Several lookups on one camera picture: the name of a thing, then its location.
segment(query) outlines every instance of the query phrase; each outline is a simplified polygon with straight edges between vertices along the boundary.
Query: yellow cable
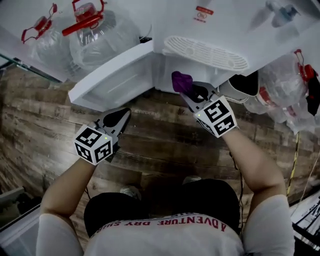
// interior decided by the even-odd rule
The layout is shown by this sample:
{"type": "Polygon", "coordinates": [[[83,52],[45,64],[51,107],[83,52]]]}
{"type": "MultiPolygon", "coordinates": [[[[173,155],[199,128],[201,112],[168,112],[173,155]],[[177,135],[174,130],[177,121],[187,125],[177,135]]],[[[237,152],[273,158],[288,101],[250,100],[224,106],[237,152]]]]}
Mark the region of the yellow cable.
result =
{"type": "Polygon", "coordinates": [[[310,174],[309,174],[309,177],[308,177],[308,179],[307,179],[307,181],[306,181],[306,184],[305,184],[305,187],[304,187],[302,196],[301,196],[299,202],[296,204],[296,207],[295,207],[294,211],[291,213],[291,216],[294,215],[294,213],[296,212],[296,210],[297,210],[298,207],[299,207],[299,204],[301,203],[301,201],[303,200],[303,198],[304,198],[304,196],[305,196],[305,193],[306,193],[306,190],[307,190],[307,186],[308,186],[308,184],[309,184],[311,175],[312,175],[312,173],[314,172],[314,169],[315,169],[315,167],[316,167],[316,164],[317,164],[317,162],[318,162],[319,157],[320,157],[320,150],[319,150],[318,156],[316,157],[316,160],[315,160],[315,162],[314,162],[314,165],[313,165],[313,167],[312,167],[312,169],[311,169],[311,172],[310,172],[310,174]]]}
{"type": "Polygon", "coordinates": [[[290,188],[291,188],[291,182],[295,176],[295,170],[296,170],[296,164],[297,164],[297,159],[298,159],[298,150],[299,150],[299,138],[300,138],[300,132],[297,133],[296,138],[295,138],[295,152],[294,152],[294,160],[293,160],[293,166],[292,166],[292,171],[291,171],[291,176],[289,180],[289,185],[288,189],[286,191],[286,196],[289,196],[290,193],[290,188]]]}

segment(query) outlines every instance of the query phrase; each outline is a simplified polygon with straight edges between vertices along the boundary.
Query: white vent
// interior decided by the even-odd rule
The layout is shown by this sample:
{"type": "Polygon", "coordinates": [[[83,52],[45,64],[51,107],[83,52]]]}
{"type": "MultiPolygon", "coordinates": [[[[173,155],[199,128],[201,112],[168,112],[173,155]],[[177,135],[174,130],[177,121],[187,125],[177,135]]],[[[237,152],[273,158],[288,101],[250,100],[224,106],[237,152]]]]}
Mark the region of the white vent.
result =
{"type": "Polygon", "coordinates": [[[249,68],[248,62],[243,57],[194,39],[173,35],[164,40],[164,45],[169,51],[182,57],[215,68],[236,72],[249,68]]]}

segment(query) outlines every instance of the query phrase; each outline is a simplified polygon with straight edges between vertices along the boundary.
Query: large plastic jug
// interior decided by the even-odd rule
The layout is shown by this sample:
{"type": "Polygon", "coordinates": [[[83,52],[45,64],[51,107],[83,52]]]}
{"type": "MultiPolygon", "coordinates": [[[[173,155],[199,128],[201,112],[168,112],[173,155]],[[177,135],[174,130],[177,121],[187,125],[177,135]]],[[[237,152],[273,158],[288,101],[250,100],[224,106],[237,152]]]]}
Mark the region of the large plastic jug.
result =
{"type": "Polygon", "coordinates": [[[69,35],[70,51],[74,62],[92,72],[115,56],[138,45],[138,28],[128,18],[111,10],[101,0],[97,11],[92,2],[76,8],[72,2],[77,23],[63,30],[69,35]]]}
{"type": "Polygon", "coordinates": [[[69,80],[78,82],[88,72],[74,63],[70,53],[69,39],[62,35],[62,30],[73,23],[73,17],[61,15],[53,17],[57,10],[57,5],[53,4],[49,11],[50,16],[48,18],[45,16],[40,17],[33,27],[25,29],[21,40],[25,43],[31,38],[35,39],[31,44],[30,56],[46,66],[65,74],[69,80]],[[27,31],[31,29],[37,32],[37,36],[26,38],[27,31]]]}

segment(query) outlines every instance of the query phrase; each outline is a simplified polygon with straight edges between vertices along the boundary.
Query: purple cloth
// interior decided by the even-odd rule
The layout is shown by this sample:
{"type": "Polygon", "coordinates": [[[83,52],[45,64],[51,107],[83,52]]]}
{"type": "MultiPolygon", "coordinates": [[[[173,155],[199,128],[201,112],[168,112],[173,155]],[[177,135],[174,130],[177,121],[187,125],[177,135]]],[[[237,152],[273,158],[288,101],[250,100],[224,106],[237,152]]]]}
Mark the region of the purple cloth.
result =
{"type": "Polygon", "coordinates": [[[174,71],[171,74],[173,90],[177,93],[187,95],[193,94],[193,79],[189,74],[182,74],[179,71],[174,71]]]}

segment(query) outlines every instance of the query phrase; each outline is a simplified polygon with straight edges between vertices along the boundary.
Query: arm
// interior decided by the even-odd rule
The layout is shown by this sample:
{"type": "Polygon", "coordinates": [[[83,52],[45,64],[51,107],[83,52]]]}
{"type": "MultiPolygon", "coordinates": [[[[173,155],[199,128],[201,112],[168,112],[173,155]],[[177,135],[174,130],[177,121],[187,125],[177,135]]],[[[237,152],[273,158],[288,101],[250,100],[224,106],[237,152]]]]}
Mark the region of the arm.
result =
{"type": "Polygon", "coordinates": [[[284,177],[273,159],[238,129],[233,129],[222,137],[246,184],[254,193],[249,214],[267,198],[286,195],[284,177]]]}
{"type": "Polygon", "coordinates": [[[73,228],[69,217],[75,212],[95,169],[96,166],[78,159],[47,189],[41,202],[41,213],[56,215],[73,228]]]}

